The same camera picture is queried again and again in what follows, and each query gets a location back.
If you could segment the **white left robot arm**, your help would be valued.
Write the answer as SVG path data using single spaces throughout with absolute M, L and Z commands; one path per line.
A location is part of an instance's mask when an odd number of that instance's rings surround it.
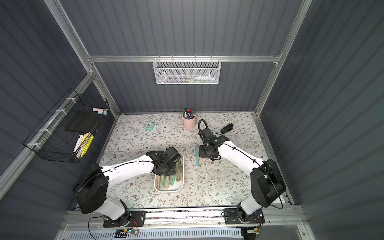
M 141 175 L 175 176 L 183 169 L 183 160 L 183 154 L 169 147 L 116 165 L 91 164 L 73 187 L 79 209 L 82 214 L 99 213 L 120 226 L 127 225 L 132 218 L 130 210 L 123 200 L 110 195 L 110 189 Z

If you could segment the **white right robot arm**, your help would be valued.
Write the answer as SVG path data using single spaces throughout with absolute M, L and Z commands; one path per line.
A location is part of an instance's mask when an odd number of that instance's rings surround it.
M 256 158 L 231 141 L 200 145 L 199 157 L 213 161 L 224 158 L 249 175 L 250 194 L 237 205 L 237 215 L 243 223 L 251 221 L 260 209 L 271 206 L 287 189 L 274 160 Z

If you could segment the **teal fruit knife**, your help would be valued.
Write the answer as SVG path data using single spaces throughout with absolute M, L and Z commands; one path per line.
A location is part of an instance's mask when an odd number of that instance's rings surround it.
M 196 155 L 196 167 L 200 167 L 200 155 L 199 155 L 199 146 L 195 146 L 195 155 Z

